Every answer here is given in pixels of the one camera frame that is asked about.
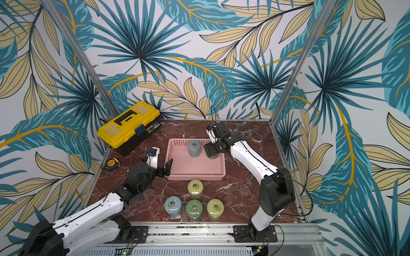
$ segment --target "mounting plate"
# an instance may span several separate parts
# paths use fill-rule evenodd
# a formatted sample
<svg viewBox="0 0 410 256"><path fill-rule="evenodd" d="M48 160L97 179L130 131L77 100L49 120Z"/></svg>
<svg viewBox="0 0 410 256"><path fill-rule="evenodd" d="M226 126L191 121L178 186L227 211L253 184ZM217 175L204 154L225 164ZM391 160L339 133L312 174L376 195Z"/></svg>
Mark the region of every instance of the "mounting plate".
<svg viewBox="0 0 410 256"><path fill-rule="evenodd" d="M135 238L133 241L134 243L138 242L138 244L145 244L145 240L147 239L147 235L148 235L148 226L131 226L129 231L121 230L117 238L115 238L111 242L106 242L106 244L128 243L131 241L134 234L135 234Z"/></svg>
<svg viewBox="0 0 410 256"><path fill-rule="evenodd" d="M233 226L233 232L235 234L235 242L260 242L267 243L267 237L269 242L277 242L278 237L274 226L269 226L265 231L260 233L256 239L252 239L250 236L251 229L248 225Z"/></svg>

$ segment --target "white robotic arm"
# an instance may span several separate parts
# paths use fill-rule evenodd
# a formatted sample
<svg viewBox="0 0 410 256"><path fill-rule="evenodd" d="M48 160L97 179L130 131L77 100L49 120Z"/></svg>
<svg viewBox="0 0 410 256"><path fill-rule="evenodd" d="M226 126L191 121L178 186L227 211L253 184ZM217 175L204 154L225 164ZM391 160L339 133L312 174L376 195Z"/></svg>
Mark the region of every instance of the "white robotic arm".
<svg viewBox="0 0 410 256"><path fill-rule="evenodd" d="M295 201L290 172L267 162L244 139L231 134L223 122L208 126L207 134L211 139L210 143L204 145L208 157L221 152L230 154L239 160L260 184L260 206L251 218L250 227L253 236L257 237L269 227L278 214Z"/></svg>
<svg viewBox="0 0 410 256"><path fill-rule="evenodd" d="M120 235L130 240L131 224L119 213L137 201L155 177L168 176L172 159L165 168L157 168L159 148L149 149L142 162L134 165L128 178L100 201L64 219L36 224L21 248L18 256L77 256ZM91 228L110 217L104 224Z"/></svg>

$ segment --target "marble tabletop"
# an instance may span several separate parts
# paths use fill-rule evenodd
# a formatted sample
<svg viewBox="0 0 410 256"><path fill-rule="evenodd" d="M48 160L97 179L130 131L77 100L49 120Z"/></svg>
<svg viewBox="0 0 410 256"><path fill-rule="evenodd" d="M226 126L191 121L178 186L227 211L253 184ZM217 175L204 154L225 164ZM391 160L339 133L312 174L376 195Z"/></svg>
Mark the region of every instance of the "marble tabletop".
<svg viewBox="0 0 410 256"><path fill-rule="evenodd" d="M161 120L161 126L141 145L128 156L123 157L115 150L110 157L116 157L121 167L112 171L102 171L87 205L102 199L111 189L120 185L127 176L127 170L135 165L149 148L160 148L158 159L159 166L165 162L166 149L170 138L206 138L205 128L209 120ZM263 158L278 168L283 167L278 149L273 138L269 122L267 121L225 121L227 128L232 133L242 136L248 144ZM204 204L202 222L211 220L206 214L206 203L213 198L221 200L224 204L224 213L220 222L247 222L259 207L259 184L253 175L237 160L225 154L226 176L221 181L203 181L204 190L200 201ZM123 210L121 214L128 221L163 221L186 222L189 221L185 213L177 218L170 217L164 210L164 202L170 196L178 196L183 207L191 198L188 195L189 181L169 181L167 178L155 178L153 188L147 189L139 201ZM298 214L296 205L292 204L284 213ZM281 215L274 222L295 223L299 218Z"/></svg>

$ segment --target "tape measure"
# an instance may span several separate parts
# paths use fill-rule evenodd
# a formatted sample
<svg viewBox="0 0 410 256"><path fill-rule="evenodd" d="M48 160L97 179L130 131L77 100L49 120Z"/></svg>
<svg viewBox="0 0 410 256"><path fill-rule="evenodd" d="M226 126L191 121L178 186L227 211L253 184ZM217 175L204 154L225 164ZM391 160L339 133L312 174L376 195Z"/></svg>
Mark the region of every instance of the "tape measure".
<svg viewBox="0 0 410 256"><path fill-rule="evenodd" d="M105 163L103 169L105 169L107 171L113 171L113 170L117 169L120 166L121 166L120 161L118 161L117 158L112 157L112 158L108 159L108 161Z"/></svg>

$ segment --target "toolbox lid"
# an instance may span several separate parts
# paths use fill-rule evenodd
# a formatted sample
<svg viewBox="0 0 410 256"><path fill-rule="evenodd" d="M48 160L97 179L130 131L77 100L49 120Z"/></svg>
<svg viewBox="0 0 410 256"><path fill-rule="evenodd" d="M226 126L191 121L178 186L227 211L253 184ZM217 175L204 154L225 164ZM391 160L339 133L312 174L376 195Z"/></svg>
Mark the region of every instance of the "toolbox lid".
<svg viewBox="0 0 410 256"><path fill-rule="evenodd" d="M111 147L118 148L136 134L137 128L145 127L158 116L156 108L140 101L98 129L97 135Z"/></svg>

